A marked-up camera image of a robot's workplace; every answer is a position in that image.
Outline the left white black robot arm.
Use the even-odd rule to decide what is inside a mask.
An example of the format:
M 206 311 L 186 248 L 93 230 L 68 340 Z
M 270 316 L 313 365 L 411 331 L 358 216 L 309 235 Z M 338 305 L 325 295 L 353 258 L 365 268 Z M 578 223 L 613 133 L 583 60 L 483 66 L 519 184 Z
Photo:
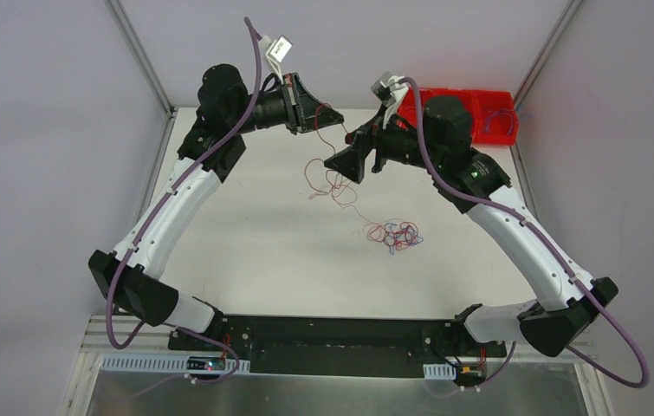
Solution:
M 243 156 L 243 135 L 284 126 L 292 134 L 310 133 L 344 121 L 338 111 L 313 97 L 296 73 L 269 90 L 258 81 L 253 91 L 230 64 L 208 68 L 197 91 L 197 120 L 177 151 L 165 187 L 139 222 L 112 250 L 96 250 L 88 267 L 106 300 L 152 327 L 190 330 L 203 350 L 217 348 L 221 312 L 194 296 L 162 283 L 172 250 L 186 227 Z

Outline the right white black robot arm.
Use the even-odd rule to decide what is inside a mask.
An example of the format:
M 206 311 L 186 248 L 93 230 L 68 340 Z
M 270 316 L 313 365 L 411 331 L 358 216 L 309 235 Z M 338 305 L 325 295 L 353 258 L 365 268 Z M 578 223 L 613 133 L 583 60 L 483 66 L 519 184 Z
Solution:
M 430 98 L 416 120 L 424 129 L 431 168 L 451 188 L 472 196 L 459 198 L 440 183 L 434 186 L 462 214 L 501 247 L 527 280 L 534 299 L 505 306 L 474 304 L 452 320 L 452 347 L 471 355 L 491 341 L 524 341 L 556 357 L 598 316 L 618 287 L 609 277 L 594 278 L 576 265 L 558 244 L 544 244 L 545 231 L 528 212 L 509 176 L 488 154 L 471 144 L 473 119 L 452 95 Z

